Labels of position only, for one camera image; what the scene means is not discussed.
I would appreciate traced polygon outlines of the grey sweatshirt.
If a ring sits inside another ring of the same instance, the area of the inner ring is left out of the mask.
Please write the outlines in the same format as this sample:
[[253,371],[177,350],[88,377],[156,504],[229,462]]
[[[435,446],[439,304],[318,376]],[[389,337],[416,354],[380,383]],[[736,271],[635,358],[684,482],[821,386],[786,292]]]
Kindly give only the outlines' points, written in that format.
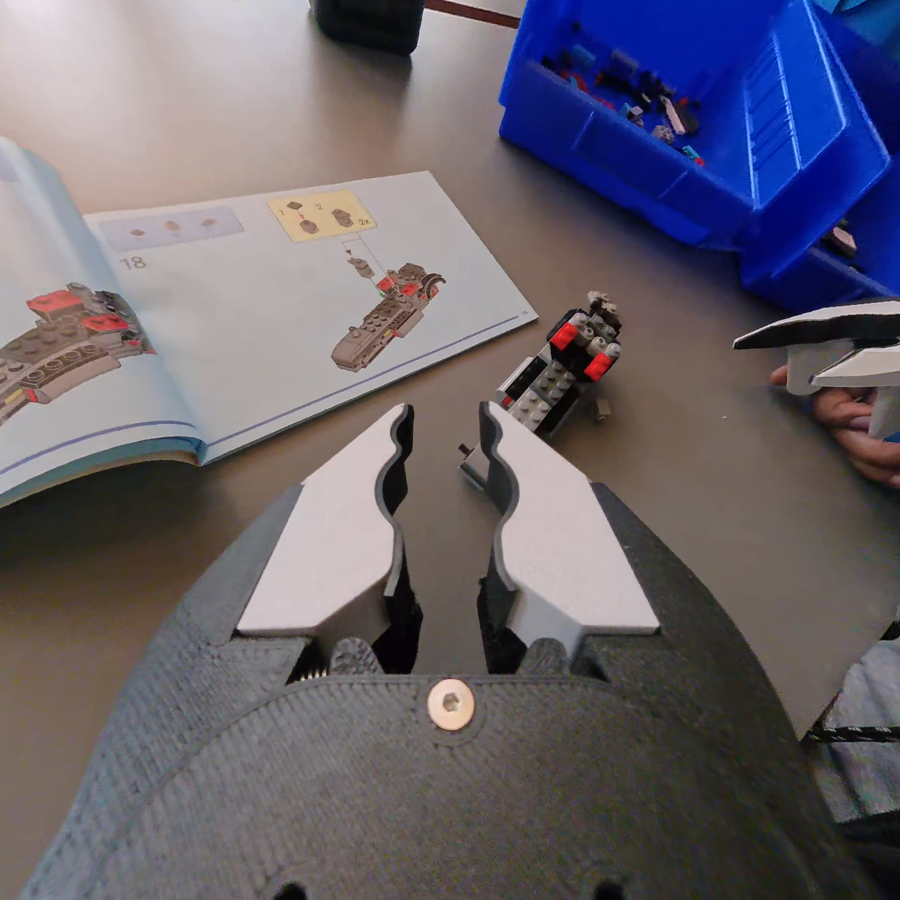
[[839,824],[899,807],[899,621],[852,664],[801,743]]

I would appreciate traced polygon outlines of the partly built brick vehicle model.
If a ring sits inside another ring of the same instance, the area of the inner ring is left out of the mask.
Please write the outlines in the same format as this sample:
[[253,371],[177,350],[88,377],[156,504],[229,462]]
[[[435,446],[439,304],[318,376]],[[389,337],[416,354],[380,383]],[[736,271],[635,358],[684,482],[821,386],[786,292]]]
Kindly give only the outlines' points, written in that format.
[[549,439],[583,401],[598,399],[601,379],[619,359],[622,324],[606,293],[588,293],[585,309],[567,310],[540,351],[496,390],[501,409]]

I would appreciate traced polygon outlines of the blue plastic bin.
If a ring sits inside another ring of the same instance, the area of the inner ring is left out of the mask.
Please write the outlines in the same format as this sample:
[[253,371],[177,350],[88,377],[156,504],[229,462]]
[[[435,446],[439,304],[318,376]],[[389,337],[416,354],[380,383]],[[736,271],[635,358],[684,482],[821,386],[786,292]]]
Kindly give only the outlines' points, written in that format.
[[849,259],[821,242],[791,262],[781,274],[764,275],[746,289],[796,314],[899,294],[899,156],[885,174],[844,215],[856,244]]
[[[701,101],[706,168],[541,66],[574,22]],[[890,161],[807,2],[528,2],[500,102],[506,141],[696,247],[805,248]]]

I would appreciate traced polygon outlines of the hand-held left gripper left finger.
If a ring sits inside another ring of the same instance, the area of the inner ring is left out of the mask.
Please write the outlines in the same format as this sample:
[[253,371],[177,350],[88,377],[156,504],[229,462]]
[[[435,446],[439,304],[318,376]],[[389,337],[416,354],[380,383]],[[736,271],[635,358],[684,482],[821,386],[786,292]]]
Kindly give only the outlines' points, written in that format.
[[359,638],[385,673],[411,673],[423,612],[395,514],[413,429],[413,407],[396,405],[301,483],[240,636],[310,638],[321,656]]

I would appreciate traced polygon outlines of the pile of red black cyan bricks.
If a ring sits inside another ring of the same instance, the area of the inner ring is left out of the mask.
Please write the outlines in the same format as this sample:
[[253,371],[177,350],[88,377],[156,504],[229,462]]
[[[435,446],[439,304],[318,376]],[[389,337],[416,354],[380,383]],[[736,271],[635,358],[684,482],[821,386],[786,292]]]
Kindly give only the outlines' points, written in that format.
[[693,145],[700,132],[701,101],[679,92],[630,53],[589,39],[580,22],[574,22],[569,35],[543,54],[540,64],[694,166],[707,167],[705,152]]

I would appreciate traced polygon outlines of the instruction booklet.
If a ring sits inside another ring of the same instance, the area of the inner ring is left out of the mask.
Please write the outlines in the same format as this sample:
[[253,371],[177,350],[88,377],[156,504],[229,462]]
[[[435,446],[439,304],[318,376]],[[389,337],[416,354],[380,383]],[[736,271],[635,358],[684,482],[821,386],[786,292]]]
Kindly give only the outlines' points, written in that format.
[[84,216],[1,164],[3,508],[214,463],[538,318],[428,172]]

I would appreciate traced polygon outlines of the dark red strip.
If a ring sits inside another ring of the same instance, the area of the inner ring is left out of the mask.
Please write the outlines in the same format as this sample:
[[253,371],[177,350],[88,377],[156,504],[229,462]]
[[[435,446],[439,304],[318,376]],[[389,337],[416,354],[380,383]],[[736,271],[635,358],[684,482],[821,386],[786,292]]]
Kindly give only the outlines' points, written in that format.
[[443,15],[498,25],[512,30],[516,30],[521,22],[520,16],[455,1],[425,1],[424,8]]

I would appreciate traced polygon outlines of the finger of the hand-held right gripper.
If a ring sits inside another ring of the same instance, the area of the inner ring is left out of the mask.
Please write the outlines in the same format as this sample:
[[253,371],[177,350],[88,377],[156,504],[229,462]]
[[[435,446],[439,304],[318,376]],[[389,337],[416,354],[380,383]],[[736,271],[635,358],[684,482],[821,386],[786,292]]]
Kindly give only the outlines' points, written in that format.
[[827,367],[862,349],[895,345],[899,338],[899,299],[872,299],[815,309],[772,322],[738,337],[733,349],[787,350],[787,391],[809,396],[814,378]]
[[899,344],[857,347],[825,343],[824,351],[827,365],[809,380],[814,389],[899,386]]

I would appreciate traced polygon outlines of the person's right hand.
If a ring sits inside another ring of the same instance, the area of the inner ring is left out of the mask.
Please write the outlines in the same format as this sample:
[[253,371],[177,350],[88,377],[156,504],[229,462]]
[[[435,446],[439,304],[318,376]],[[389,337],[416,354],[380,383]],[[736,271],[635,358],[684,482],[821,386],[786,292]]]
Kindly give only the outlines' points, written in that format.
[[810,397],[809,409],[861,477],[897,490],[899,444],[869,434],[877,393],[874,388],[824,388]]

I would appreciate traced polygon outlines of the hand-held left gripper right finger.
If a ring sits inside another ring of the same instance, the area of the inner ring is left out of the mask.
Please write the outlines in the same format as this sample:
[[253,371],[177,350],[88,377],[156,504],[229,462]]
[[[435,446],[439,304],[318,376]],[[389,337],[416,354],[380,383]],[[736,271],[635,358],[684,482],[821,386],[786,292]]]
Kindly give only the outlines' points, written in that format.
[[651,636],[660,622],[589,478],[494,401],[479,410],[486,494],[501,512],[478,614],[490,674],[538,640],[574,662],[588,636]]

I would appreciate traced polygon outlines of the black box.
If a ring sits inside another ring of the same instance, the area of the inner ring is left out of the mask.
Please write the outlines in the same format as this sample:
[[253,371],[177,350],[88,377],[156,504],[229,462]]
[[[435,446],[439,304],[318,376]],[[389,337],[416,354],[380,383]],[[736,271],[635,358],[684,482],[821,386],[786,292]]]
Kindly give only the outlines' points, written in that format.
[[424,1],[309,1],[327,37],[408,57],[416,50]]

